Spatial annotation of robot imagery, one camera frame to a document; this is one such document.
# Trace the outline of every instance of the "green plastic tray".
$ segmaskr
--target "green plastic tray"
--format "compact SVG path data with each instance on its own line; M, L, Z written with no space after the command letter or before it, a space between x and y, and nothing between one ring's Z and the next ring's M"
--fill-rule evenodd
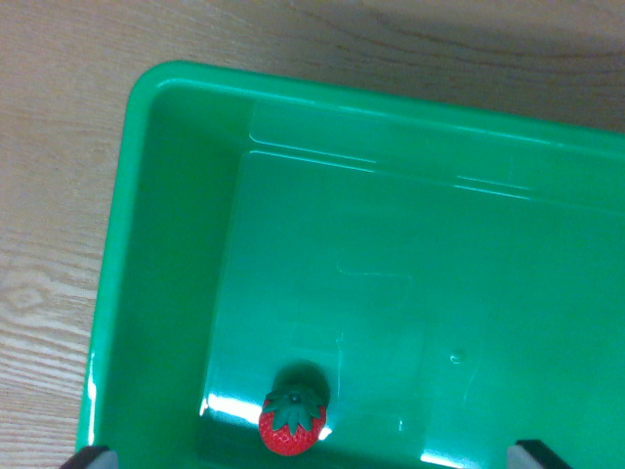
M625 138L200 64L128 103L77 445L140 468L625 460ZM267 451L316 363L323 440Z

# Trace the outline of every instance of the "toy strawberry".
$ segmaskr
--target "toy strawberry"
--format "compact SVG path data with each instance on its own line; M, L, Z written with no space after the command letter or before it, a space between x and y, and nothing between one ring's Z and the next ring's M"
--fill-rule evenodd
M310 388L295 384L267 394L258 426L268 449L295 456L317 442L325 420L323 401Z

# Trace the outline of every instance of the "wooden table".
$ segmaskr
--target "wooden table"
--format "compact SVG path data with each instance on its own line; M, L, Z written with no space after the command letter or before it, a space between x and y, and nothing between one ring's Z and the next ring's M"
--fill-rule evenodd
M625 131L620 0L0 4L0 467L73 452L125 100L186 59Z

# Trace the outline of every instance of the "green bin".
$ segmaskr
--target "green bin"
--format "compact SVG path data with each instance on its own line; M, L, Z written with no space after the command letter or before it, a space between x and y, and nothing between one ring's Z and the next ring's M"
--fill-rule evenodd
M625 461L625 137L202 64L128 108L77 446L120 467ZM330 389L310 451L257 428Z

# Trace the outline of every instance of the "strawberry leaves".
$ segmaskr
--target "strawberry leaves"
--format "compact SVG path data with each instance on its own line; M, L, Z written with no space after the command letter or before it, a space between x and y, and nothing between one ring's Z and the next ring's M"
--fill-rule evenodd
M271 429L275 432L284 425L289 433L295 435L298 425L309 432L313 427L313 418L320 418L319 407L323 404L319 396L311 389L290 385L271 391L266 396L269 401L263 413L274 412Z

